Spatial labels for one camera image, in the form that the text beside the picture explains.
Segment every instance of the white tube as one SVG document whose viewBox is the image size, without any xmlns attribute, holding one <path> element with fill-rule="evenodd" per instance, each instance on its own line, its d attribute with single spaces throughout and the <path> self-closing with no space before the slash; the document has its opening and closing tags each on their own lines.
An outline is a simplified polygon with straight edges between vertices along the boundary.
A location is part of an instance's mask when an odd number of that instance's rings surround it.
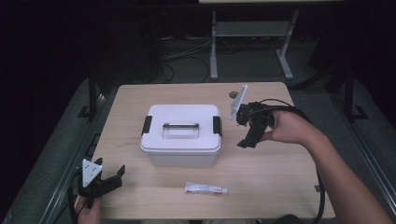
<svg viewBox="0 0 396 224">
<path fill-rule="evenodd" d="M 186 187 L 184 188 L 185 192 L 196 192 L 196 193 L 216 193 L 216 194 L 226 194 L 228 193 L 228 189 L 211 186 L 211 185 L 203 185 L 192 182 L 186 182 Z"/>
</svg>

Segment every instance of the human hand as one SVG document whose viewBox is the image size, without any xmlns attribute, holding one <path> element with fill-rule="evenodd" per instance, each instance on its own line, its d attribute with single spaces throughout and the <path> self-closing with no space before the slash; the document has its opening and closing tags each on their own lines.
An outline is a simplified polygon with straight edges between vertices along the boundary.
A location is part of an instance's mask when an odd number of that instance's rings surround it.
<svg viewBox="0 0 396 224">
<path fill-rule="evenodd" d="M 99 224 L 102 220 L 102 197 L 93 201 L 92 208 L 87 205 L 87 199 L 80 197 L 76 206 L 78 224 Z"/>
<path fill-rule="evenodd" d="M 262 141 L 273 140 L 283 143 L 300 144 L 308 147 L 310 142 L 324 134 L 300 116 L 287 111 L 274 111 L 273 130 L 262 136 Z"/>
</svg>

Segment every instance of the box lid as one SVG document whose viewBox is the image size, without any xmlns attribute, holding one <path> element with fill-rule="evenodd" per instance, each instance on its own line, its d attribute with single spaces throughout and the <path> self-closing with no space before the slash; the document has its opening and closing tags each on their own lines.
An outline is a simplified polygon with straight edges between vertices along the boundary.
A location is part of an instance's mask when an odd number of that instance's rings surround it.
<svg viewBox="0 0 396 224">
<path fill-rule="evenodd" d="M 153 105 L 146 117 L 141 148 L 147 153 L 214 154 L 221 122 L 215 105 Z"/>
</svg>

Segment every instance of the person's right hand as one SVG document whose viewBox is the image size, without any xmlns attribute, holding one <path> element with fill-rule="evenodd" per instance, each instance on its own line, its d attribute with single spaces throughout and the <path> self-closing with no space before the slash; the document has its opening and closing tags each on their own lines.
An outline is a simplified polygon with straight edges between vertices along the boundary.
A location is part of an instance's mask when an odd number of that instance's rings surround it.
<svg viewBox="0 0 396 224">
<path fill-rule="evenodd" d="M 287 111 L 274 111 L 273 130 L 262 136 L 262 141 L 273 140 L 283 143 L 300 144 L 307 147 L 309 143 L 324 134 L 300 116 Z"/>
</svg>

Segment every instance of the white plastic box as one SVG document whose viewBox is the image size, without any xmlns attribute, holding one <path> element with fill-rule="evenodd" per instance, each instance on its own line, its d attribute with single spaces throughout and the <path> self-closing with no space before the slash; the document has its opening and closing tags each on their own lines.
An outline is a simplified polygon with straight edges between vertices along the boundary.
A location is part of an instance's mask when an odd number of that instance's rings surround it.
<svg viewBox="0 0 396 224">
<path fill-rule="evenodd" d="M 153 105 L 140 146 L 156 166 L 210 167 L 216 164 L 220 142 L 215 105 Z"/>
</svg>

